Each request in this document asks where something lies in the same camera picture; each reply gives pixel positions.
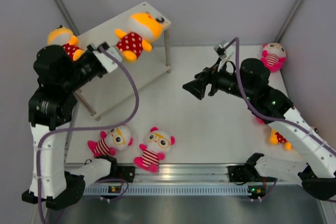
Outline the yellow plush toy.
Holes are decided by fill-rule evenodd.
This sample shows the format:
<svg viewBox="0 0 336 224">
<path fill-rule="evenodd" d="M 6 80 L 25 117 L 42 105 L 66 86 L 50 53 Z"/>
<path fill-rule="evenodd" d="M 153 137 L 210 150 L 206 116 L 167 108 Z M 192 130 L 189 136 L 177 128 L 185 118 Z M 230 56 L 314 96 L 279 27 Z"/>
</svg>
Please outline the yellow plush toy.
<svg viewBox="0 0 336 224">
<path fill-rule="evenodd" d="M 125 61 L 135 62 L 143 51 L 150 52 L 166 26 L 164 17 L 153 17 L 148 12 L 132 14 L 127 22 L 126 31 L 117 28 L 114 33 L 119 39 L 116 47 Z"/>
<path fill-rule="evenodd" d="M 292 149 L 291 143 L 275 129 L 271 129 L 268 141 L 271 145 L 283 145 L 283 148 L 287 151 Z"/>
</svg>

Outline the yellow plush red dotted shirt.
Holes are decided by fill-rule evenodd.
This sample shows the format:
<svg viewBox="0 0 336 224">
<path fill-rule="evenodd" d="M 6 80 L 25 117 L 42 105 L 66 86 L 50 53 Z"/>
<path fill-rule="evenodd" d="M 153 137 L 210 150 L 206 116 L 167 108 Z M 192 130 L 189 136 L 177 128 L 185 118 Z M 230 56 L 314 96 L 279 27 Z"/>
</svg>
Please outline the yellow plush red dotted shirt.
<svg viewBox="0 0 336 224">
<path fill-rule="evenodd" d="M 63 25 L 52 30 L 47 37 L 47 45 L 60 45 L 72 61 L 78 60 L 85 52 L 79 46 L 79 39 Z"/>
</svg>

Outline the pink striped plush corner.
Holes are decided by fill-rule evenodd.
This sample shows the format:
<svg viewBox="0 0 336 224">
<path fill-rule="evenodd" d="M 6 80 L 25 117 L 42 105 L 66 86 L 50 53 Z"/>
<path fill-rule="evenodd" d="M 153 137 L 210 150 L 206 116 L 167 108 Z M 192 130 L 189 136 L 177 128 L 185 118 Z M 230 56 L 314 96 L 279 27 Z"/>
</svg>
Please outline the pink striped plush corner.
<svg viewBox="0 0 336 224">
<path fill-rule="evenodd" d="M 261 62 L 270 72 L 279 71 L 286 62 L 287 53 L 284 47 L 276 42 L 263 44 Z"/>
</svg>

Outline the pink striped plush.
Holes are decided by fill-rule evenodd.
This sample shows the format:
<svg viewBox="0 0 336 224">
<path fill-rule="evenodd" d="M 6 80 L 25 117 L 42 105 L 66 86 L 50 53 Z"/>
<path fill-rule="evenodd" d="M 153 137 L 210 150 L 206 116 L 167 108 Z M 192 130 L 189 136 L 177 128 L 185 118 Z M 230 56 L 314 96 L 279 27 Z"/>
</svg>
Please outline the pink striped plush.
<svg viewBox="0 0 336 224">
<path fill-rule="evenodd" d="M 94 158 L 103 155 L 115 156 L 117 152 L 124 151 L 132 144 L 132 133 L 126 125 L 114 127 L 109 132 L 101 131 L 100 140 L 87 142 Z"/>
<path fill-rule="evenodd" d="M 142 154 L 134 158 L 134 164 L 150 173 L 157 173 L 160 162 L 165 160 L 175 142 L 175 137 L 168 132 L 152 127 L 146 137 L 146 144 L 139 145 Z"/>
</svg>

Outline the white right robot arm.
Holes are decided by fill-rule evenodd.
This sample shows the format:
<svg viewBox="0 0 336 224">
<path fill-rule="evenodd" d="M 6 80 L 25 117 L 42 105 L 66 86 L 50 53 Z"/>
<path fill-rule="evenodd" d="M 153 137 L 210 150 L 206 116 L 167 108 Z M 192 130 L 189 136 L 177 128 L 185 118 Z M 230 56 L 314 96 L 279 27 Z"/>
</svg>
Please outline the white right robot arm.
<svg viewBox="0 0 336 224">
<path fill-rule="evenodd" d="M 255 58 L 242 61 L 232 73 L 218 62 L 204 68 L 182 88 L 201 100 L 207 85 L 213 96 L 223 91 L 244 99 L 253 115 L 280 133 L 303 157 L 302 162 L 255 153 L 244 164 L 251 181 L 271 177 L 301 186 L 318 200 L 335 197 L 335 150 L 302 118 L 293 102 L 269 85 L 270 70 Z"/>
</svg>

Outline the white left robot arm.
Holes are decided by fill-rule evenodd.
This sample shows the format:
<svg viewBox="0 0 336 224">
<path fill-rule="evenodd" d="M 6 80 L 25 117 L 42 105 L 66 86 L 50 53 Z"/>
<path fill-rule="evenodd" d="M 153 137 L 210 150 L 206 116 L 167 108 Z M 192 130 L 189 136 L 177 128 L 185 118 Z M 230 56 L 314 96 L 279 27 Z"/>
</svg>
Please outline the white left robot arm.
<svg viewBox="0 0 336 224">
<path fill-rule="evenodd" d="M 34 147 L 33 178 L 30 188 L 22 194 L 23 201 L 45 202 L 47 208 L 61 210 L 81 199 L 89 177 L 64 169 L 66 130 L 78 102 L 75 92 L 117 66 L 114 60 L 92 47 L 76 61 L 60 45 L 46 46 L 37 53 L 33 69 L 39 87 L 28 102 Z"/>
</svg>

